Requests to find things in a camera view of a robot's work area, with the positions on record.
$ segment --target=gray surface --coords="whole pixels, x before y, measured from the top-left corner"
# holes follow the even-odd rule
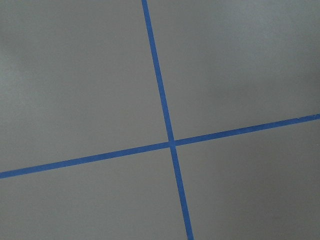
[[[320,239],[320,121],[179,146],[196,240]]]
[[[0,172],[168,140],[139,0],[0,1]]]
[[[320,112],[320,1],[148,2],[177,139]]]
[[[2,240],[185,240],[168,149],[1,179]]]

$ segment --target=floor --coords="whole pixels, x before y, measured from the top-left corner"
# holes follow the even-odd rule
[[[320,1],[0,2],[2,240],[318,240]]]

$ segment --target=blue line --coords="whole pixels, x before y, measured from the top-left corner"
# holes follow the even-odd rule
[[[161,106],[162,106],[162,111],[163,111],[163,116],[164,116],[165,128],[166,128],[170,151],[171,151],[172,164],[173,164],[173,168],[174,168],[175,180],[176,180],[176,185],[178,188],[178,193],[179,193],[179,198],[180,198],[180,204],[181,204],[181,209],[182,209],[185,231],[186,231],[187,239],[194,240],[194,235],[193,235],[192,227],[191,227],[191,221],[190,221],[190,216],[189,216],[189,211],[188,211],[188,205],[187,205],[184,184],[183,184],[181,170],[180,170],[180,166],[179,166],[176,143],[175,143],[175,138],[174,138],[174,134],[173,134],[173,130],[172,130],[169,109],[168,109],[168,104],[167,104],[167,99],[166,99],[166,93],[165,93],[164,83],[163,83],[163,79],[162,79],[162,75],[161,75],[160,64],[159,64],[159,60],[158,60],[154,32],[153,32],[152,25],[151,25],[148,3],[147,3],[147,0],[141,0],[141,2],[142,2],[143,13],[144,13],[146,30],[147,30],[148,38],[149,38],[149,44],[150,44],[150,50],[151,50],[151,55],[152,55],[152,60],[153,60],[155,77],[156,77],[158,90],[159,90],[159,94],[160,94],[160,99],[161,99]]]
[[[164,83],[162,80],[160,64],[159,64],[159,60],[158,60],[154,32],[153,32],[152,25],[151,25],[151,19],[150,19],[150,15],[149,15],[147,0],[142,0],[142,7],[143,7],[143,12],[144,12],[146,30],[148,33],[148,38],[149,38],[149,43],[150,43],[150,49],[151,49],[151,55],[152,55],[152,60],[153,60],[155,77],[156,77],[156,81],[158,84],[158,90],[159,90],[159,94],[160,94],[160,100],[161,100],[161,106],[162,106],[162,111],[163,111],[163,116],[164,116],[166,132],[168,135],[168,140],[170,142],[170,141],[174,141],[174,134],[173,134],[172,126],[171,126],[169,109],[168,109],[167,98],[166,98],[166,92],[165,92],[165,87],[164,87]]]
[[[292,118],[288,120],[270,122],[270,123],[261,124],[261,125],[243,127],[243,128],[238,128],[234,130],[216,132],[216,133],[211,133],[207,135],[184,138],[184,139],[176,140],[175,145],[181,146],[186,144],[193,144],[193,143],[198,143],[198,142],[203,142],[203,141],[208,141],[213,139],[230,137],[234,135],[241,135],[241,134],[247,134],[247,133],[252,133],[256,131],[279,128],[287,125],[300,124],[300,123],[314,121],[314,120],[320,120],[320,113],[315,115]],[[120,151],[102,153],[102,154],[93,155],[93,156],[86,156],[86,157],[81,157],[81,158],[76,158],[76,159],[71,159],[66,161],[59,161],[59,162],[48,163],[44,165],[31,166],[31,167],[20,168],[16,170],[4,171],[4,172],[0,172],[0,179],[15,177],[19,175],[25,175],[25,174],[32,174],[32,173],[37,173],[37,172],[42,172],[47,170],[65,168],[65,167],[70,167],[74,165],[86,164],[86,163],[91,163],[91,162],[96,162],[96,161],[101,161],[106,159],[144,153],[144,152],[150,152],[154,150],[160,150],[160,149],[166,149],[166,148],[171,149],[171,145],[172,144],[169,142],[162,142],[162,143],[157,143],[157,144],[152,144],[147,146],[129,148],[129,149],[120,150]]]
[[[252,132],[261,131],[261,130],[283,127],[283,126],[292,125],[292,124],[300,124],[300,123],[319,120],[319,119],[320,119],[320,114],[303,116],[303,117],[276,121],[276,122],[271,122],[271,123],[266,123],[266,124],[261,124],[256,126],[248,126],[248,127],[238,128],[234,130],[221,131],[221,132],[211,133],[207,135],[188,137],[188,138],[176,140],[175,145],[181,146],[186,144],[193,144],[193,143],[198,143],[198,142],[203,142],[203,141],[208,141],[213,139],[220,139],[220,138],[225,138],[225,137],[239,135],[239,134],[247,134],[247,133],[252,133]]]
[[[166,148],[169,148],[169,143],[162,142],[162,143],[157,143],[157,144],[152,144],[147,146],[129,148],[129,149],[120,150],[120,151],[102,153],[102,154],[93,155],[93,156],[85,156],[85,157],[75,158],[75,159],[66,160],[66,161],[58,161],[58,162],[48,163],[44,165],[31,166],[31,167],[26,167],[26,168],[21,168],[16,170],[4,171],[4,172],[0,172],[0,179],[15,177],[19,175],[25,175],[25,174],[32,174],[32,173],[37,173],[37,172],[42,172],[42,171],[47,171],[52,169],[65,168],[65,167],[70,167],[70,166],[79,165],[79,164],[86,164],[86,163],[112,159],[117,157],[123,157],[127,155],[139,154],[144,152],[150,152],[150,151],[159,150],[159,149],[166,149]]]

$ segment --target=blue painter's tape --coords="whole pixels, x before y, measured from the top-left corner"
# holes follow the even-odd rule
[[[160,94],[160,100],[161,100],[161,106],[162,106],[162,111],[163,111],[163,116],[164,116],[166,132],[168,135],[168,140],[170,142],[170,141],[174,140],[174,134],[173,134],[172,126],[171,126],[169,109],[168,109],[168,104],[167,104],[167,99],[166,99],[166,92],[165,92],[165,87],[164,87],[164,83],[162,80],[160,64],[159,64],[159,59],[158,59],[158,54],[157,54],[157,49],[156,49],[156,42],[155,42],[154,32],[153,32],[152,25],[151,25],[151,19],[150,19],[147,0],[142,0],[142,8],[143,8],[143,13],[144,13],[146,30],[147,30],[148,38],[149,38],[149,44],[150,44],[150,50],[151,50],[151,55],[152,55],[152,60],[153,60],[155,77],[156,77],[158,90],[159,90],[159,94]]]
[[[162,106],[162,111],[163,111],[163,116],[164,116],[165,128],[166,128],[168,141],[169,141],[169,145],[170,145],[172,163],[173,163],[173,168],[174,168],[176,185],[178,188],[178,193],[179,193],[179,198],[180,198],[180,204],[181,204],[181,209],[182,209],[182,214],[183,214],[185,231],[186,231],[186,235],[187,235],[188,240],[194,240],[194,235],[192,232],[191,221],[190,221],[190,216],[189,216],[189,211],[188,211],[188,205],[187,205],[187,200],[186,200],[186,195],[185,195],[185,189],[184,189],[184,184],[183,184],[182,175],[181,175],[181,171],[180,171],[177,149],[176,149],[176,145],[175,145],[175,138],[174,138],[170,115],[169,115],[165,87],[164,87],[164,83],[163,83],[163,79],[162,79],[162,75],[161,75],[160,64],[159,64],[158,54],[157,54],[157,49],[156,49],[156,42],[155,42],[155,38],[154,38],[154,32],[153,32],[152,25],[151,25],[148,3],[147,3],[147,0],[141,0],[141,2],[142,2],[143,13],[144,13],[146,30],[147,30],[148,38],[149,38],[149,44],[150,44],[150,50],[151,50],[151,55],[152,55],[152,60],[153,60],[155,77],[156,77],[156,81],[158,84],[158,90],[159,90],[160,99],[161,99],[161,106]]]
[[[221,131],[221,132],[211,133],[207,135],[184,138],[184,139],[176,140],[175,145],[181,146],[186,144],[193,144],[193,143],[198,143],[198,142],[203,142],[203,141],[208,141],[213,139],[225,138],[225,137],[234,136],[234,135],[247,134],[247,133],[252,133],[252,132],[261,131],[261,130],[283,127],[283,126],[292,125],[292,124],[300,124],[300,123],[319,120],[319,119],[320,119],[320,114],[303,116],[303,117],[276,121],[276,122],[271,122],[271,123],[266,123],[266,124],[261,124],[256,126],[248,126],[248,127],[238,128],[234,130]]]
[[[159,149],[166,149],[166,148],[169,148],[169,143],[162,142],[162,143],[157,143],[157,144],[152,144],[147,146],[129,148],[129,149],[120,150],[120,151],[102,153],[102,154],[93,155],[93,156],[85,156],[85,157],[80,157],[80,158],[66,160],[66,161],[58,161],[58,162],[48,163],[44,165],[31,166],[31,167],[26,167],[26,168],[21,168],[16,170],[4,171],[4,172],[0,172],[0,179],[15,177],[19,175],[25,175],[25,174],[32,174],[32,173],[37,173],[37,172],[42,172],[42,171],[47,171],[52,169],[65,168],[65,167],[70,167],[70,166],[79,165],[79,164],[86,164],[86,163],[112,159],[117,157],[123,157],[127,155],[139,154],[144,152],[150,152],[150,151],[159,150]]]

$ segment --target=gray floor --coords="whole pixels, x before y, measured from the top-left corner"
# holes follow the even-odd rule
[[[320,113],[320,1],[156,1],[176,140]],[[0,1],[0,173],[167,142],[140,0]],[[318,240],[320,121],[177,147],[194,239]],[[185,240],[169,149],[0,179],[3,240]]]

